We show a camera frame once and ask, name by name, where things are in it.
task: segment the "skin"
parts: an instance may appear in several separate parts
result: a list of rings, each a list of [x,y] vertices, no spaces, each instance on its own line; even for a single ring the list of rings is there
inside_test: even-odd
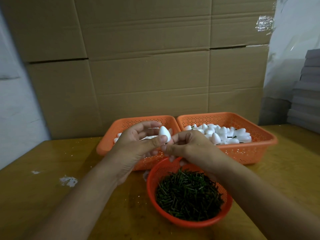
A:
[[[180,132],[167,141],[157,135],[161,123],[146,121],[125,130],[117,143],[61,202],[32,239],[87,239],[113,190],[134,165],[156,148],[180,164],[193,163],[218,181],[257,225],[267,239],[318,239],[319,218],[302,209],[245,166],[222,153],[201,132]]]

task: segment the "yellow wooden tabletop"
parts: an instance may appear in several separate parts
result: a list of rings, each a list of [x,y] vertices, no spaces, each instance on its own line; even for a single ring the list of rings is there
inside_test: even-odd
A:
[[[264,128],[278,137],[261,162],[249,168],[314,214],[320,215],[320,135],[294,125]],[[44,141],[0,171],[0,239],[24,239],[101,157],[100,137]],[[175,226],[148,198],[143,172],[132,172],[109,199],[89,239],[265,239],[234,202],[216,225]]]

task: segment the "rectangular orange basket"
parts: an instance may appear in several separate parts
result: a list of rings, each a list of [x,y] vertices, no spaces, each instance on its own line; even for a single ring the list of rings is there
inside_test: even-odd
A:
[[[173,134],[180,132],[180,128],[174,117],[169,115],[159,115],[159,116],[146,116],[146,117],[135,117],[135,118],[124,118],[113,122],[106,134],[103,136],[102,140],[97,146],[97,153],[104,156],[113,147],[113,139],[117,137],[118,133],[122,133],[124,130],[128,129],[132,125],[135,125],[142,121],[159,121],[167,129],[172,129]],[[164,154],[160,151],[156,156],[146,157],[141,159],[134,167],[134,170],[148,170],[158,163]]]
[[[252,142],[241,144],[218,145],[217,147],[241,164],[254,164],[261,160],[268,146],[278,143],[277,138],[270,132],[246,120],[236,113],[200,113],[182,115],[177,118],[181,131],[187,125],[215,124],[219,126],[240,129],[245,128],[250,133]]]

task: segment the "orange plastic basket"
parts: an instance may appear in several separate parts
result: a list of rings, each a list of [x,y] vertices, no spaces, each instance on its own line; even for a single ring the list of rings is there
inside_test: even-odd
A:
[[[164,177],[169,175],[169,172],[174,172],[176,173],[178,169],[180,168],[179,161],[181,158],[177,158],[173,162],[170,162],[168,157],[160,161],[157,165],[153,167],[153,169],[150,171],[150,174],[148,175],[148,179],[146,182],[146,189],[149,195],[149,198],[155,207],[155,209],[165,218],[167,218],[170,222],[181,226],[181,227],[187,227],[187,228],[201,228],[201,227],[207,227],[210,225],[213,225],[220,221],[222,218],[226,216],[226,214],[229,212],[231,205],[232,205],[232,197],[228,192],[220,185],[218,185],[218,191],[219,193],[222,194],[222,199],[224,201],[224,204],[221,206],[221,211],[220,213],[209,220],[205,221],[186,221],[186,220],[181,220],[179,218],[176,218],[169,213],[165,212],[162,210],[162,208],[157,204],[156,202],[156,197],[155,197],[155,192],[156,189],[159,185],[159,181]],[[193,164],[187,164],[182,167],[182,169],[189,169],[190,171],[200,171],[203,172],[199,167]]]
[[[187,125],[215,124],[219,126],[240,129],[245,128],[250,133],[252,142],[218,145],[217,147],[241,164],[254,164],[261,160],[266,149],[270,145],[278,143],[277,138],[270,132],[262,129],[254,123],[246,120],[236,113],[200,113],[182,115],[177,118],[178,125],[182,131]]]
[[[167,129],[172,129],[173,134],[180,132],[180,128],[174,117],[169,115],[159,115],[159,116],[146,116],[146,117],[135,117],[135,118],[124,118],[113,122],[110,126],[102,140],[97,146],[97,153],[104,156],[113,147],[113,139],[117,137],[118,133],[122,133],[124,130],[128,129],[132,125],[135,125],[142,121],[159,121]],[[156,156],[146,157],[140,160],[134,167],[133,170],[148,170],[151,169],[156,163],[158,163],[162,158],[164,158],[163,153],[159,149],[159,153]]]

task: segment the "forearm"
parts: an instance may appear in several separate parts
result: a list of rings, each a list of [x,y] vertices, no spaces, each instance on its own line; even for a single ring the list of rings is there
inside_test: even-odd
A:
[[[116,186],[114,173],[97,165],[63,199],[33,239],[87,239]]]
[[[268,239],[316,239],[319,219],[286,198],[251,170],[228,163],[218,179]]]

